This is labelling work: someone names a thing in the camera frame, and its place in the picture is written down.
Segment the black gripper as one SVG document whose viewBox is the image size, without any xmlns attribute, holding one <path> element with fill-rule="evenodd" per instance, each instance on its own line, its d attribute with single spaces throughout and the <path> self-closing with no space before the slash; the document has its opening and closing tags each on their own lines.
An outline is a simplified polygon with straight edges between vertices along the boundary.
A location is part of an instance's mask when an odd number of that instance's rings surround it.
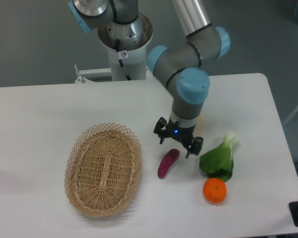
<svg viewBox="0 0 298 238">
<path fill-rule="evenodd" d="M 179 126 L 179 122 L 172 122 L 171 120 L 167 122 L 165 118 L 161 117 L 157 121 L 153 132 L 158 135 L 160 144 L 169 137 L 180 142 L 187 150 L 185 158 L 189 158 L 190 154 L 199 155 L 204 141 L 202 137 L 193 136 L 194 128 L 195 126 L 183 128 Z"/>
</svg>

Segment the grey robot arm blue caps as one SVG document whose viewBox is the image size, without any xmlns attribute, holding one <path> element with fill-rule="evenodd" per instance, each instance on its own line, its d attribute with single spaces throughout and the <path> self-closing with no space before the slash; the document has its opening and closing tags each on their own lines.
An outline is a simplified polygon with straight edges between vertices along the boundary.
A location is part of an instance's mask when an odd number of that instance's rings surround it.
<svg viewBox="0 0 298 238">
<path fill-rule="evenodd" d="M 136 0 L 71 0 L 70 11 L 84 32 L 97 30 L 107 48 L 113 81 L 143 80 L 146 71 L 173 97 L 169 119 L 160 118 L 154 133 L 160 140 L 180 142 L 188 154 L 198 155 L 203 139 L 193 135 L 208 95 L 210 80 L 202 64 L 230 49 L 229 34 L 214 27 L 200 0 L 174 0 L 174 10 L 186 44 L 172 50 L 164 45 L 147 51 L 153 35 L 151 21 L 139 12 Z"/>
</svg>

